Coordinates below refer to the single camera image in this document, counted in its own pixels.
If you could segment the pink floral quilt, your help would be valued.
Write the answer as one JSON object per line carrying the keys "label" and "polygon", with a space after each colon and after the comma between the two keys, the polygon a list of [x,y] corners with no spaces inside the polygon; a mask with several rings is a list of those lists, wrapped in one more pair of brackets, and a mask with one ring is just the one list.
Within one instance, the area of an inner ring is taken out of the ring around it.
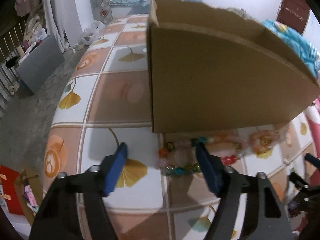
{"label": "pink floral quilt", "polygon": [[319,99],[316,99],[306,110],[305,115],[309,123],[310,131],[315,143],[317,156],[320,150],[320,119],[319,119]]}

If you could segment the red gift box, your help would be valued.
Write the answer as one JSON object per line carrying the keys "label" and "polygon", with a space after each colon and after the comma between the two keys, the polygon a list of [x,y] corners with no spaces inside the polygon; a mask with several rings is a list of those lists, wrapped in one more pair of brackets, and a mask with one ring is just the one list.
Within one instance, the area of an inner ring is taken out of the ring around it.
{"label": "red gift box", "polygon": [[9,213],[23,216],[24,213],[14,188],[14,182],[18,175],[17,171],[1,165],[1,200],[5,201]]}

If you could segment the teal blue blanket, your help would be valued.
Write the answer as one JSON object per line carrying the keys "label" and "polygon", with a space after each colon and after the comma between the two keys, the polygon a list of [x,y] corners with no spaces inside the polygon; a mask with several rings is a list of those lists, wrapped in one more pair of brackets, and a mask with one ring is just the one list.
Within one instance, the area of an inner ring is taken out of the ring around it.
{"label": "teal blue blanket", "polygon": [[271,20],[265,20],[262,24],[295,52],[317,80],[319,74],[319,50],[297,31],[285,24]]}

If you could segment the brown cardboard box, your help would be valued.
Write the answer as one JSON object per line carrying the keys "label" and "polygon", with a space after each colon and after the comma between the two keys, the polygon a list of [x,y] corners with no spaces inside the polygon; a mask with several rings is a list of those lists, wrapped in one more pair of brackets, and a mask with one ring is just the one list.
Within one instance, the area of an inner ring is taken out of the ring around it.
{"label": "brown cardboard box", "polygon": [[319,96],[292,49],[228,10],[151,0],[146,39],[155,133],[285,123]]}

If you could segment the dark red wooden door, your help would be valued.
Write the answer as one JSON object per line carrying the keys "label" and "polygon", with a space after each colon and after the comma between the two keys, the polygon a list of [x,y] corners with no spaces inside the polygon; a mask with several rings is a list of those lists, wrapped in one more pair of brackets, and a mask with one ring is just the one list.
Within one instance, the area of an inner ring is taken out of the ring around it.
{"label": "dark red wooden door", "polygon": [[277,22],[283,23],[301,35],[304,33],[310,7],[304,0],[281,0]]}

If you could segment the grey flat board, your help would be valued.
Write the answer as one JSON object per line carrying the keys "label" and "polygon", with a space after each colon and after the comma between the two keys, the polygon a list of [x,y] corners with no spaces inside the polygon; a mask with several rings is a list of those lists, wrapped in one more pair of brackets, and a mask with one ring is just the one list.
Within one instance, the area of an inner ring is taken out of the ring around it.
{"label": "grey flat board", "polygon": [[36,94],[64,61],[56,38],[49,35],[17,66],[16,70],[22,84],[31,93]]}

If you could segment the white plastic bag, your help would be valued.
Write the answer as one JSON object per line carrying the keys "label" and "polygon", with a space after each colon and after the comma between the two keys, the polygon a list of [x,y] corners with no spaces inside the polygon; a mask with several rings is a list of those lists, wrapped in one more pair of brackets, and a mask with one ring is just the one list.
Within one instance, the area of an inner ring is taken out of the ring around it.
{"label": "white plastic bag", "polygon": [[93,21],[81,34],[80,40],[85,45],[90,46],[99,36],[101,36],[106,25],[100,21]]}

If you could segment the white curtain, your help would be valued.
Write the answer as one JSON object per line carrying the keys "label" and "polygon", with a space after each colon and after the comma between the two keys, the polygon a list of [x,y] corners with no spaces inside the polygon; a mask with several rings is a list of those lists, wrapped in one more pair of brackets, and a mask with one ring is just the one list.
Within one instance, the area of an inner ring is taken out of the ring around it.
{"label": "white curtain", "polygon": [[80,42],[82,27],[76,0],[41,0],[47,34],[57,40],[58,47],[65,52]]}

